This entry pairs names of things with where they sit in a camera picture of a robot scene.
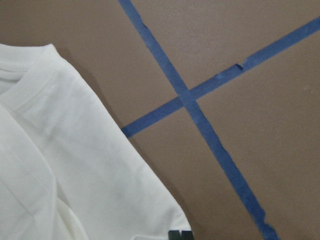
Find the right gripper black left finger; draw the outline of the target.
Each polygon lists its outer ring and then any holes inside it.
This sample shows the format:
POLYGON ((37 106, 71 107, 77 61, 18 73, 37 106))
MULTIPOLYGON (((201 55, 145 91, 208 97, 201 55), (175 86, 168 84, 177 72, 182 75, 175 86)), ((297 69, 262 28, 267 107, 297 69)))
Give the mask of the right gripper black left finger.
POLYGON ((168 232, 169 240, 181 240, 181 233, 179 230, 170 230, 168 232))

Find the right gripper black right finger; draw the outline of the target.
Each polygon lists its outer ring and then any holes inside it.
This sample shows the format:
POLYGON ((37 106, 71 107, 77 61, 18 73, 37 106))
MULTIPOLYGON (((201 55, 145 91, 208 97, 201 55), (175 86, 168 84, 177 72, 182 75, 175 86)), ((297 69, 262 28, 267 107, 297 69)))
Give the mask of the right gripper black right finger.
POLYGON ((191 230, 182 230, 181 231, 182 240, 194 240, 194 235, 191 230))

